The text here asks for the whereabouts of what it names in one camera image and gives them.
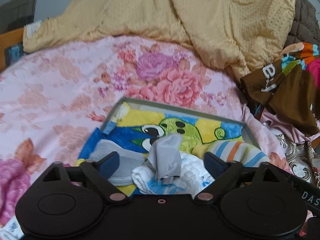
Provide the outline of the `grey face mask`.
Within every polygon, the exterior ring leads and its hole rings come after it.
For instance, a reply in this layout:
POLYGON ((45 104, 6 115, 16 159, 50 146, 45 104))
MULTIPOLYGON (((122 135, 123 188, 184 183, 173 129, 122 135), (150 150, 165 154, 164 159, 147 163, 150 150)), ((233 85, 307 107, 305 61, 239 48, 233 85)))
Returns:
POLYGON ((120 164, 116 172, 108 181, 114 186, 127 186, 133 184, 131 172, 134 168, 144 163, 144 155, 131 150, 126 150, 110 140, 100 140, 94 151, 90 154, 89 160, 100 161, 111 152, 116 151, 120 156, 120 164))

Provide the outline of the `white blue baby cloth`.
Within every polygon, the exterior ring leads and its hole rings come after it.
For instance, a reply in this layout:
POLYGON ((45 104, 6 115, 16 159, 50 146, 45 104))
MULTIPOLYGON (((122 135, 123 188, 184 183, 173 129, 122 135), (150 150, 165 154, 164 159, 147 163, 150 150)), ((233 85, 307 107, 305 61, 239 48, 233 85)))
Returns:
POLYGON ((181 173, 166 184, 156 179, 154 169, 143 164, 132 170, 132 181, 142 194, 191 194, 193 197, 208 187, 214 178, 198 157, 181 152, 181 173))

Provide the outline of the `striped towel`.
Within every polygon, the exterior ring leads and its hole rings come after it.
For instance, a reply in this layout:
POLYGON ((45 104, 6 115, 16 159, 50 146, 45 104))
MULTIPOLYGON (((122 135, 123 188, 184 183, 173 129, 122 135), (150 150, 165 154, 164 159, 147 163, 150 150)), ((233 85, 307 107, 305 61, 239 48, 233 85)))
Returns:
POLYGON ((263 162, 270 162, 269 157, 259 148, 243 141, 217 140, 197 145, 191 153, 203 160, 206 152, 211 152, 225 162, 238 161, 244 167, 258 167, 263 162))

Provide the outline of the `grey microfibre cloth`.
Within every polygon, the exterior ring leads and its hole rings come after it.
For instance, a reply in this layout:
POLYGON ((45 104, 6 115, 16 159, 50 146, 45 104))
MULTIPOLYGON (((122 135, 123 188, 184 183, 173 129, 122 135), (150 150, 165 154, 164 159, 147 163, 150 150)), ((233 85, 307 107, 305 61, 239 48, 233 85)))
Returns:
POLYGON ((157 139, 149 150, 147 163, 155 172, 155 179, 164 185, 172 184, 181 175, 181 142, 180 134, 170 133, 157 139))

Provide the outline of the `silver patterned bed sheet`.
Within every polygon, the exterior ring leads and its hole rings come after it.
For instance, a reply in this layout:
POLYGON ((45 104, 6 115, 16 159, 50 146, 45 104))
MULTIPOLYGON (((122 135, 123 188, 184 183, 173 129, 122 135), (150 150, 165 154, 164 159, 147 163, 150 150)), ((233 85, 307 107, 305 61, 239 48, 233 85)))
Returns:
POLYGON ((319 137, 313 141, 296 144, 289 141, 283 134, 275 136, 284 149, 291 172, 300 179, 319 187, 319 137))

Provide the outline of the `cartoon frog towel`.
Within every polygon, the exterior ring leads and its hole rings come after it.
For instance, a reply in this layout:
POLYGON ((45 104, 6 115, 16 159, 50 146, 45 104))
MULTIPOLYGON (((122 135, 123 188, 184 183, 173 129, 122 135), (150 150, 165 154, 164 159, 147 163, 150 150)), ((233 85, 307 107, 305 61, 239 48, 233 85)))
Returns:
POLYGON ((99 161, 110 152, 119 154, 120 164, 109 178, 127 196, 133 194, 192 195, 213 182, 204 163, 192 155, 195 146, 207 146, 217 140, 242 141, 241 123, 216 118, 201 119, 179 113, 158 113, 143 107, 134 109, 122 103, 102 128, 96 128, 82 148, 77 163, 88 159, 99 161), (144 164, 152 144, 170 133, 180 134, 181 175, 165 185, 155 179, 151 167, 144 164))

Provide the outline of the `pink floral quilt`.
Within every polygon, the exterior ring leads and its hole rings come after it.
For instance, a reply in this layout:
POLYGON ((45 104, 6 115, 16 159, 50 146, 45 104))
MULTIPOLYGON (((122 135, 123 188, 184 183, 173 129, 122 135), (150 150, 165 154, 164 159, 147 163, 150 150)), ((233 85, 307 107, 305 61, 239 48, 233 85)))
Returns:
POLYGON ((244 122, 271 163, 289 170, 280 142, 235 82, 191 50, 129 36, 70 43, 27 55, 1 74, 1 228, 52 162, 75 164, 124 96, 244 122))

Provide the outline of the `brown colourful printed cloth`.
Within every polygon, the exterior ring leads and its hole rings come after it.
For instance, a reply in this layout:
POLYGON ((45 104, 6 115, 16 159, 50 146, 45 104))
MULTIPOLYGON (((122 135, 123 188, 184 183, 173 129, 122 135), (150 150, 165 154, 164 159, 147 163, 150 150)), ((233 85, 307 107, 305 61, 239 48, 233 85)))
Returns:
POLYGON ((319 45, 291 44, 240 82, 252 103, 308 137, 319 132, 319 45))

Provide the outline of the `white blue carton box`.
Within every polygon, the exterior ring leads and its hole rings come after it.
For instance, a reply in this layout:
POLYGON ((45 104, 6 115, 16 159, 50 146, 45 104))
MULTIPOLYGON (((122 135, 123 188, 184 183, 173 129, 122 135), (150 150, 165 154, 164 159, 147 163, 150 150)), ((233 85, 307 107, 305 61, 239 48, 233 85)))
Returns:
POLYGON ((19 240, 24 236, 21 227, 16 219, 16 216, 13 216, 7 224, 0 230, 0 239, 1 240, 19 240))

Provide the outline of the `tan dotted blanket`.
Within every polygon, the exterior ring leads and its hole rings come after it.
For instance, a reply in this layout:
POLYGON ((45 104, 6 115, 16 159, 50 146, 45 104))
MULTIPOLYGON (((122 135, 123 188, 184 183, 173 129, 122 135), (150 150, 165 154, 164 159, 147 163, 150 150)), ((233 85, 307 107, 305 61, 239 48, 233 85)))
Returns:
POLYGON ((296 0, 72 0, 23 48, 32 53, 107 35, 139 35, 197 52, 239 79, 272 62, 291 30, 296 0))

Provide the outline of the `brown quilted jacket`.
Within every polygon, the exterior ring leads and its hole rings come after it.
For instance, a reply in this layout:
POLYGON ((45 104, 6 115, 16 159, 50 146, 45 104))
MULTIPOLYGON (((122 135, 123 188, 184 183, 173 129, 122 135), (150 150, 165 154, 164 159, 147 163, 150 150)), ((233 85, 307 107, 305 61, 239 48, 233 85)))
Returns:
POLYGON ((308 0, 296 0, 295 16, 284 47, 299 42, 319 45, 319 38, 315 7, 308 0))

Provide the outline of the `grey door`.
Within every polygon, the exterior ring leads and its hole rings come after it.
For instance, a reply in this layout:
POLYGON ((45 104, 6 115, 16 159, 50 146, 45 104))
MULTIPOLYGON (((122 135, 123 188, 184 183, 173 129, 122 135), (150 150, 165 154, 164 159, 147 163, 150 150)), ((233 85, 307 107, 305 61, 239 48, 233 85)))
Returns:
POLYGON ((1 5, 1 34, 32 23, 37 0, 11 0, 1 5))

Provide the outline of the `wooden bed frame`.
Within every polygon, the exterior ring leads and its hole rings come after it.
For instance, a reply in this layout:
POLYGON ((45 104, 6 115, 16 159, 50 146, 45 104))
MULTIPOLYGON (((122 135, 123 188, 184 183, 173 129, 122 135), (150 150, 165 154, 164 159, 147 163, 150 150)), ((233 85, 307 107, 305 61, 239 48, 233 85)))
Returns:
POLYGON ((15 44, 21 43, 24 28, 15 29, 0 35, 0 71, 6 69, 5 50, 15 44))

